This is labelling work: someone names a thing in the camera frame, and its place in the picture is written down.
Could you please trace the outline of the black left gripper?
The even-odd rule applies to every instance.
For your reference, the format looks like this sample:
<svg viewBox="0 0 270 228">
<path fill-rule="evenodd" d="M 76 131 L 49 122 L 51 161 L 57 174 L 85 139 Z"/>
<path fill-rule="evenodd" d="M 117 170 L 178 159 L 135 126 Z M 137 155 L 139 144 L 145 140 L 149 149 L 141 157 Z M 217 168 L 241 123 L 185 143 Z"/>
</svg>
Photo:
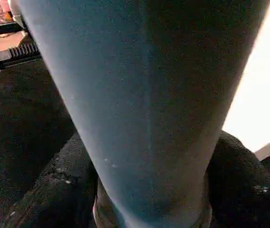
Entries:
<svg viewBox="0 0 270 228">
<path fill-rule="evenodd" d="M 35 42 L 21 44 L 17 47 L 0 51 L 0 70 L 42 59 Z"/>
</svg>

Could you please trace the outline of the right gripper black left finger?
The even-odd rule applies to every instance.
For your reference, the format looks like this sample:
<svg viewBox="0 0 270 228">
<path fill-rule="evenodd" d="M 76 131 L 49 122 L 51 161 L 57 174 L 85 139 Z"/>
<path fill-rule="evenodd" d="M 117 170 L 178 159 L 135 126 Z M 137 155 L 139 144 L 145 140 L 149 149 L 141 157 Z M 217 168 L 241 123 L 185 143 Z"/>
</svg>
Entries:
<svg viewBox="0 0 270 228">
<path fill-rule="evenodd" d="M 14 204 L 4 228 L 93 228 L 97 173 L 78 133 Z"/>
</svg>

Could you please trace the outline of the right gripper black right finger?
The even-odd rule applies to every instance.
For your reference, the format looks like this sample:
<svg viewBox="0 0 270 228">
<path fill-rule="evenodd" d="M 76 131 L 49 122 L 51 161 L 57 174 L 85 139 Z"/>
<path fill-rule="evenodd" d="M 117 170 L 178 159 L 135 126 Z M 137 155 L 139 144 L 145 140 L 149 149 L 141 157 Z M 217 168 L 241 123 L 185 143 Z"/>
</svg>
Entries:
<svg viewBox="0 0 270 228">
<path fill-rule="evenodd" d="M 223 131 L 207 168 L 212 228 L 270 228 L 270 174 Z"/>
</svg>

